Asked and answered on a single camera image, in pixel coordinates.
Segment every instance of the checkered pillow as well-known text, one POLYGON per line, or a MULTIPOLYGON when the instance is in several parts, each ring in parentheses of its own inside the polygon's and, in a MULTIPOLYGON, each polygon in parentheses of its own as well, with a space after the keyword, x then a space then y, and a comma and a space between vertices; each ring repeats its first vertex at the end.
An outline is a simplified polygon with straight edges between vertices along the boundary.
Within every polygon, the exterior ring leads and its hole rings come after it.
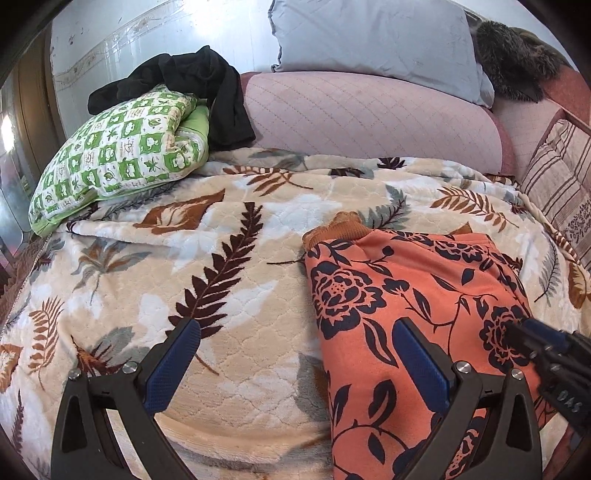
POLYGON ((207 159, 207 116, 192 96, 164 85, 88 120, 60 148, 37 185, 29 220, 38 235, 95 200, 181 179, 207 159), (182 119, 197 131, 183 128, 182 119))

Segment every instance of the blue rubber pad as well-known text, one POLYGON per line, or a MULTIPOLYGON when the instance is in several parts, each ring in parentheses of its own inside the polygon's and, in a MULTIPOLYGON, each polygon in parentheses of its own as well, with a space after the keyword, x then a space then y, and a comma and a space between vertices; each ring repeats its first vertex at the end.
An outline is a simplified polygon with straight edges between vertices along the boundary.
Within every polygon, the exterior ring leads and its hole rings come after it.
POLYGON ((524 320, 522 326, 537 336, 542 337, 548 345, 552 345, 557 351, 565 353, 569 349, 569 343, 566 341, 566 334, 549 327, 536 319, 524 320))
POLYGON ((201 328, 193 320, 186 325, 146 382, 144 407, 148 414, 154 415, 167 409, 200 343, 201 328))
POLYGON ((394 323, 392 338, 396 353, 427 408, 434 413, 446 413, 450 405, 447 378, 403 322, 394 323))

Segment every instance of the silver bolt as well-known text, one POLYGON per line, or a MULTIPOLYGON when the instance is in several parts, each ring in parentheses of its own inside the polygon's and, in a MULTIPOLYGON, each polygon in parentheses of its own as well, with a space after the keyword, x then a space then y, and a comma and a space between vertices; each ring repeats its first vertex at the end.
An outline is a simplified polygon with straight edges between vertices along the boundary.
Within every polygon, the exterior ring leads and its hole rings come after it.
POLYGON ((468 362, 458 362, 456 363, 457 371, 463 374, 469 374, 472 371, 472 366, 468 362))
POLYGON ((127 362, 123 365, 123 368, 121 370, 123 370, 123 373, 126 375, 129 374, 133 374, 137 371, 138 369, 138 363, 137 362, 127 362))
POLYGON ((525 378, 523 372, 518 368, 514 368, 513 370, 511 370, 511 376, 516 380, 523 380, 525 378))
POLYGON ((68 378, 70 380, 78 380, 82 375, 82 371, 79 368, 73 368, 68 372, 68 378))

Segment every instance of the gray pillow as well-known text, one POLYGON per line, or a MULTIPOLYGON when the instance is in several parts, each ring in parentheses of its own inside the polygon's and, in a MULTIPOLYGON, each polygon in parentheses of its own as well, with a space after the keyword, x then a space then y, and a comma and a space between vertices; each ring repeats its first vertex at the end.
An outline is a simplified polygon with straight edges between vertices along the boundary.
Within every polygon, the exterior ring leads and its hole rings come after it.
POLYGON ((280 45, 274 72, 393 77, 492 106, 466 14, 447 0, 273 0, 269 20, 280 45))

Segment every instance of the white wall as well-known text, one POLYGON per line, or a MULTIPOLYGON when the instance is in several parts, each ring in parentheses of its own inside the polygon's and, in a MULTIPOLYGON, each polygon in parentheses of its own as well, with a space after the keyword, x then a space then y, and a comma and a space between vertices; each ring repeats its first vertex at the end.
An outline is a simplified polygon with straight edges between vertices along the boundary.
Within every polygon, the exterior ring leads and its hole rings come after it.
MULTIPOLYGON (((530 30, 566 54, 517 0, 457 2, 490 20, 530 30)), ((73 0, 54 20, 51 35, 51 63, 66 135, 90 118, 90 93, 159 53, 186 53, 210 45, 240 73, 269 71, 279 52, 267 16, 270 4, 271 0, 73 0)))

